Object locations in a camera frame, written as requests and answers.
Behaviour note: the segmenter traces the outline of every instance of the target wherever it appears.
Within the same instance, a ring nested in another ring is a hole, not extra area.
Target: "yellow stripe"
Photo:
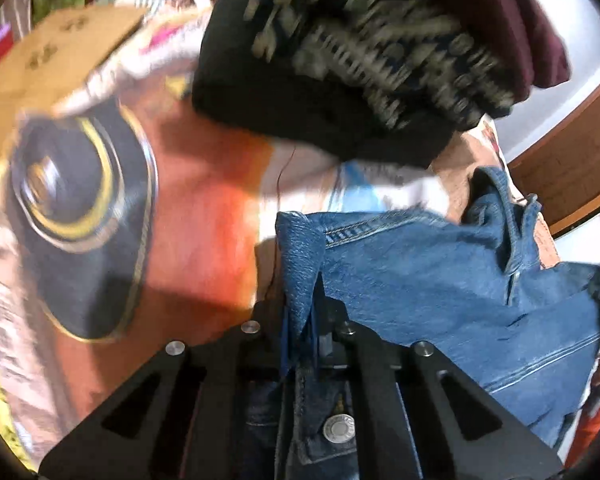
[[[91,141],[93,147],[96,149],[98,157],[100,158],[100,165],[102,167],[100,189],[98,190],[98,195],[93,203],[93,207],[79,220],[65,224],[47,218],[44,213],[40,211],[40,208],[37,204],[29,204],[31,214],[40,225],[42,225],[48,231],[51,231],[53,234],[67,240],[83,238],[93,232],[96,227],[100,225],[107,212],[107,209],[109,208],[113,193],[113,170],[104,142],[90,121],[80,118],[78,119],[78,122],[80,123],[80,127],[86,134],[87,138]]]

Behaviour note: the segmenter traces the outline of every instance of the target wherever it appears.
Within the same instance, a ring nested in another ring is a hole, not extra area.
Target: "denim fabric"
[[[302,330],[321,271],[326,294],[342,300],[351,319],[395,343],[430,340],[552,446],[565,416],[578,409],[600,344],[598,306],[587,291],[600,267],[541,269],[535,197],[524,208],[513,205],[496,168],[478,169],[472,189],[461,225],[418,208],[280,213],[289,359],[297,363],[306,347]],[[296,368],[297,420],[286,462],[294,478],[315,472],[300,473],[301,465],[327,471],[327,459],[355,457],[350,446],[321,435],[346,388],[308,394],[311,376],[310,367]],[[351,470],[338,466],[338,478],[353,478],[354,462],[347,459]]]

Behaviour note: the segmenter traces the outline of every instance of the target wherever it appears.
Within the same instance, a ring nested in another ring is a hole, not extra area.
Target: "patterned fabric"
[[[256,57],[362,88],[390,130],[423,107],[468,130],[514,103],[511,72],[429,0],[249,0],[244,17]]]

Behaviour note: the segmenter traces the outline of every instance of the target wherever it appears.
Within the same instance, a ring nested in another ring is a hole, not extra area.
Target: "dark denim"
[[[312,345],[303,329],[319,271],[326,294],[342,300],[351,319],[399,344],[433,342],[537,436],[556,443],[578,409],[600,344],[598,306],[588,291],[600,282],[600,267],[541,269],[536,198],[513,205],[507,177],[496,168],[477,170],[472,189],[461,225],[419,208],[278,215],[283,339],[296,379],[286,385],[293,413],[268,406],[270,420],[280,416],[268,437],[277,478],[358,474],[355,439],[331,444],[322,436],[329,416],[354,415],[349,389],[317,383],[306,354]]]

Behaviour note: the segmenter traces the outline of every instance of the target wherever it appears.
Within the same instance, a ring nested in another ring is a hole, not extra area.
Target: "maroon garment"
[[[515,74],[520,102],[532,86],[568,81],[571,69],[562,40],[536,0],[436,0]]]

